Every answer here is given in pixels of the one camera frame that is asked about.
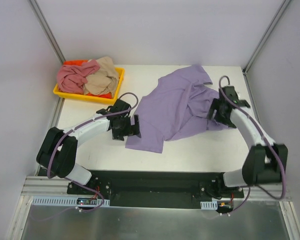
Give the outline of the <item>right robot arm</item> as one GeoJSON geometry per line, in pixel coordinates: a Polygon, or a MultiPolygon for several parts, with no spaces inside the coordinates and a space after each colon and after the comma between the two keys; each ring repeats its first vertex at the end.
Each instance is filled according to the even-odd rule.
{"type": "Polygon", "coordinates": [[[282,184],[280,196],[265,193],[275,200],[286,196],[286,165],[288,149],[269,137],[261,125],[251,116],[250,105],[240,100],[231,85],[219,88],[219,97],[212,101],[208,119],[227,127],[238,129],[246,145],[248,154],[238,170],[222,173],[222,181],[215,184],[215,192],[220,197],[227,197],[234,187],[256,186],[264,190],[266,184],[282,184]]]}

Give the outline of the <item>purple t shirt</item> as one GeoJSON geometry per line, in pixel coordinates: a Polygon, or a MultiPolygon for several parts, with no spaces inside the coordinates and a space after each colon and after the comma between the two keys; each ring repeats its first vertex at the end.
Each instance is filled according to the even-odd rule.
{"type": "Polygon", "coordinates": [[[200,65],[175,70],[158,79],[157,87],[142,97],[135,114],[141,137],[129,136],[125,147],[162,153],[164,142],[192,137],[206,131],[227,130],[228,126],[207,118],[218,91],[200,65]]]}

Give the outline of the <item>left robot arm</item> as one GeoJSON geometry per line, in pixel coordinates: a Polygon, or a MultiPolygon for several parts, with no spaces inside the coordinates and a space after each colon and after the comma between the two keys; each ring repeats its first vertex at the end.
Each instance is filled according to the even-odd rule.
{"type": "Polygon", "coordinates": [[[140,119],[137,114],[130,116],[133,107],[117,99],[112,106],[98,110],[82,123],[59,129],[48,130],[38,151],[36,162],[47,169],[48,178],[59,177],[78,183],[78,188],[89,195],[95,191],[93,174],[76,163],[77,149],[93,137],[106,133],[113,140],[124,141],[125,137],[141,137],[140,119]]]}

